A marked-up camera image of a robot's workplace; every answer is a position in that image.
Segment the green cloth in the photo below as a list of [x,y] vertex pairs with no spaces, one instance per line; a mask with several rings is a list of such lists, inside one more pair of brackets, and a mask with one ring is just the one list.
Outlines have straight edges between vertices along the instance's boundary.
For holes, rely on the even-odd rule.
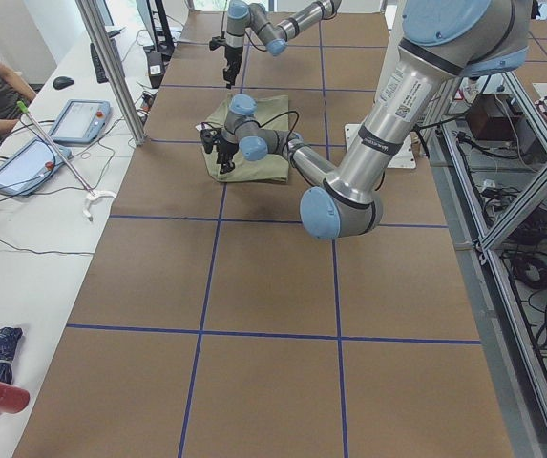
[[[231,104],[232,94],[228,94],[226,99],[220,104],[218,109],[213,112],[206,122],[213,127],[221,127],[226,119],[228,108]],[[288,96],[278,95],[275,97],[262,98],[256,100],[256,112],[254,116],[261,123],[265,123],[272,117],[288,111]],[[270,124],[265,126],[266,129],[277,131],[288,130],[288,115],[280,116]],[[259,181],[259,180],[274,180],[288,181],[289,165],[288,162],[278,155],[267,155],[264,159],[250,162],[243,157],[243,153],[239,150],[233,157],[235,169],[228,174],[220,173],[220,165],[216,163],[218,155],[216,149],[208,155],[203,150],[205,165],[209,175],[221,182],[238,182],[238,181]]]

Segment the dark blue umbrella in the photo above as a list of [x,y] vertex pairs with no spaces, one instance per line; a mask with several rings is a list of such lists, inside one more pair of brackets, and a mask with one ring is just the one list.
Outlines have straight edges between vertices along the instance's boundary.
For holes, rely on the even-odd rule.
[[18,340],[23,335],[20,327],[3,327],[0,329],[0,382],[12,383],[12,360],[16,353]]

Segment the black device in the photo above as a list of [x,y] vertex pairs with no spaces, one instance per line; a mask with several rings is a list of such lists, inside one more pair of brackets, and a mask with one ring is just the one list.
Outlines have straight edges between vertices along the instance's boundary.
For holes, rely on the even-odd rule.
[[53,87],[57,90],[61,90],[67,88],[68,86],[72,86],[74,82],[75,81],[68,76],[58,76],[53,81]]
[[[114,37],[118,35],[120,31],[110,31],[108,32],[108,36]],[[112,51],[116,55],[116,58],[119,62],[122,61],[120,58],[120,52],[118,52],[118,46],[116,45],[116,41],[114,39],[111,39],[110,42],[112,43]],[[97,78],[97,83],[107,83],[108,82],[108,76],[105,73],[105,69],[103,68],[103,64],[101,63],[101,58],[99,57],[99,54],[97,54],[97,50],[95,49],[95,45],[91,43],[91,60],[93,61],[93,68],[95,69],[95,77]],[[124,76],[124,69],[122,68],[122,64],[120,64],[120,70],[122,71],[122,75]]]
[[163,62],[162,53],[150,50],[146,51],[146,59],[148,61],[148,78],[150,78],[150,86],[153,89],[160,87],[162,77],[165,76],[165,64]]

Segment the metal pole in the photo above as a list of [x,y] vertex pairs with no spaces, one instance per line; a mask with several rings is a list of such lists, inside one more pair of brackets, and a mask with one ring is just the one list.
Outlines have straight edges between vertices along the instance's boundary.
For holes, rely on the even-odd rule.
[[99,8],[97,7],[95,0],[75,0],[75,3],[80,10],[82,20],[91,37],[91,41],[95,45],[95,50],[101,59],[105,73],[110,80],[110,86],[112,86],[116,101],[131,130],[133,139],[135,140],[136,145],[141,145],[145,141],[146,134],[143,131],[143,125],[137,115],[137,110],[133,105],[127,83],[124,80],[121,68],[122,63],[118,61],[112,50],[112,44],[105,31],[103,18],[101,17]]

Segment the table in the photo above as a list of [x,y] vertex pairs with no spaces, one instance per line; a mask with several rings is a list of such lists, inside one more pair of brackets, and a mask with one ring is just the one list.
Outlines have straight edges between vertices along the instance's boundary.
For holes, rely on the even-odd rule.
[[[143,88],[149,86],[145,54],[136,43],[136,36],[135,31],[124,30],[116,38],[133,100],[138,100]],[[89,183],[95,184],[109,161],[99,189],[117,191],[135,144],[125,123],[119,121],[115,126],[122,114],[110,84],[96,83],[89,44],[85,32],[44,85],[30,110],[37,120],[55,119],[71,98],[110,101],[112,118],[106,126],[110,132],[84,158],[75,157],[73,165]],[[53,80],[59,75],[71,77],[75,84],[55,90]],[[11,135],[0,147],[0,156],[10,156],[32,137],[26,129]],[[113,158],[110,149],[114,150]],[[76,153],[83,149],[73,150]],[[62,167],[38,192],[51,193],[65,187],[80,188],[80,185],[67,167]],[[94,220],[89,222],[82,216],[85,196],[82,189],[70,189],[0,201],[0,239],[36,251],[93,253],[112,200],[104,198],[96,202],[92,207]],[[24,411],[0,416],[0,458],[11,456],[21,437],[91,258],[91,255],[35,255],[17,252],[0,243],[0,328],[23,328],[24,337],[12,369],[14,384],[27,389],[32,396]]]

